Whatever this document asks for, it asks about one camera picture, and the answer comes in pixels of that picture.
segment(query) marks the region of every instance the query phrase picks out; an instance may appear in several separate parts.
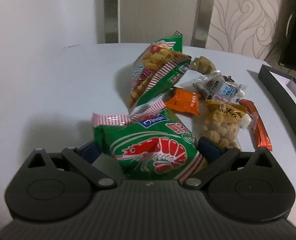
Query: red wrapper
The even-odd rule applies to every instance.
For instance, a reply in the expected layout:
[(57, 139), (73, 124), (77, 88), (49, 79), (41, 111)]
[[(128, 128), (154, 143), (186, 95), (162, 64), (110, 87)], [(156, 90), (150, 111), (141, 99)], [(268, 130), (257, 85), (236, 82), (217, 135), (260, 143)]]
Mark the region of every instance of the red wrapper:
[[(241, 99), (239, 103), (247, 108), (247, 111), (251, 114), (257, 112), (258, 110), (255, 107), (254, 103), (250, 100)], [(258, 114), (258, 120), (257, 125), (255, 129), (253, 130), (255, 140), (256, 140), (256, 147), (266, 147), (268, 150), (272, 151), (273, 147), (271, 145), (271, 142), (269, 140), (266, 128), (264, 126), (263, 121), (261, 120), (260, 115)]]

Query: individually wrapped snack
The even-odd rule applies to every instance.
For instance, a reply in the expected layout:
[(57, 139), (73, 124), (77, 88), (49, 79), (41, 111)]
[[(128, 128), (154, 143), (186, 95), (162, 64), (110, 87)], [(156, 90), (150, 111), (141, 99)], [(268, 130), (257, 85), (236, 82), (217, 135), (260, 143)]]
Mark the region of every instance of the individually wrapped snack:
[(99, 150), (115, 157), (128, 179), (186, 180), (207, 162), (191, 132), (163, 101), (132, 117), (93, 114)]
[(245, 90), (247, 88), (247, 85), (226, 82), (219, 70), (201, 76), (199, 81), (194, 82), (193, 85), (205, 99), (228, 103), (238, 103), (239, 99), (246, 94)]
[(216, 70), (214, 63), (206, 57), (196, 57), (190, 66), (192, 66), (192, 69), (202, 74), (210, 74)]
[(200, 95), (184, 88), (175, 87), (174, 96), (165, 102), (169, 109), (199, 115), (198, 99)]
[(176, 33), (151, 44), (140, 55), (133, 64), (129, 109), (166, 92), (186, 73), (191, 57), (179, 51), (182, 51), (182, 34)]
[(258, 114), (254, 103), (250, 100), (242, 99), (240, 100), (240, 104), (245, 106), (250, 114), (257, 117), (257, 122), (251, 124), (251, 130), (254, 134), (256, 142), (255, 147), (266, 147), (268, 150), (272, 151), (273, 147), (268, 137), (266, 128), (263, 121), (261, 120), (261, 117)]
[(205, 104), (210, 114), (205, 117), (201, 136), (207, 137), (222, 147), (240, 148), (237, 134), (240, 121), (247, 109), (241, 105), (213, 100), (205, 100)]

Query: round table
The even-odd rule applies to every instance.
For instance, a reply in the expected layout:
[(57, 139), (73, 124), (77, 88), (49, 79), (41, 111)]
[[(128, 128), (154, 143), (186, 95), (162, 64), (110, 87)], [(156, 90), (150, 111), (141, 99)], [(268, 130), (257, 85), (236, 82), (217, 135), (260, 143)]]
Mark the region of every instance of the round table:
[[(0, 229), (11, 221), (4, 192), (29, 153), (36, 147), (60, 152), (93, 139), (93, 112), (126, 114), (132, 63), (148, 44), (72, 46), (40, 55), (16, 76), (0, 97)], [(205, 56), (224, 75), (248, 85), (246, 99), (253, 101), (273, 146), (273, 155), (296, 190), (296, 138), (273, 97), (258, 79), (264, 61), (208, 49), (184, 47), (184, 53)], [(200, 74), (188, 71), (185, 84)], [(196, 122), (180, 115), (191, 130)], [(248, 131), (238, 134), (243, 151), (254, 148)], [(288, 217), (296, 221), (296, 201)]]

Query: mingin logo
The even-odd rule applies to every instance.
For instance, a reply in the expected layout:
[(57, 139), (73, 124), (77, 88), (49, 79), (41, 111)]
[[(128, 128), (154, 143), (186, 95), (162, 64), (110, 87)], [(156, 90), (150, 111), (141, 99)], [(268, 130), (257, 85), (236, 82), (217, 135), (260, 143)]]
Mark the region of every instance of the mingin logo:
[(154, 114), (147, 116), (144, 120), (140, 121), (139, 124), (141, 124), (144, 128), (148, 128), (163, 121), (169, 121), (169, 119), (164, 117), (162, 114)]

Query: orange candy wrapper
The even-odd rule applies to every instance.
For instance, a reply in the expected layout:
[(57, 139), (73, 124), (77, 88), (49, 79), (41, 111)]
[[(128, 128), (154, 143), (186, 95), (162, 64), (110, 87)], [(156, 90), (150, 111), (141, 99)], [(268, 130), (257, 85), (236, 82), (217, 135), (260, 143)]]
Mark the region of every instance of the orange candy wrapper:
[(199, 115), (198, 99), (200, 94), (187, 89), (175, 87), (174, 96), (165, 102), (169, 109), (181, 112)]
[[(258, 110), (256, 109), (252, 101), (241, 99), (239, 103), (245, 106), (247, 108), (247, 111), (250, 112), (251, 114), (254, 112), (258, 113)], [(257, 126), (255, 127), (253, 132), (254, 132), (256, 143), (257, 143), (257, 147), (266, 147), (270, 151), (273, 150), (266, 128), (259, 114), (258, 114)]]

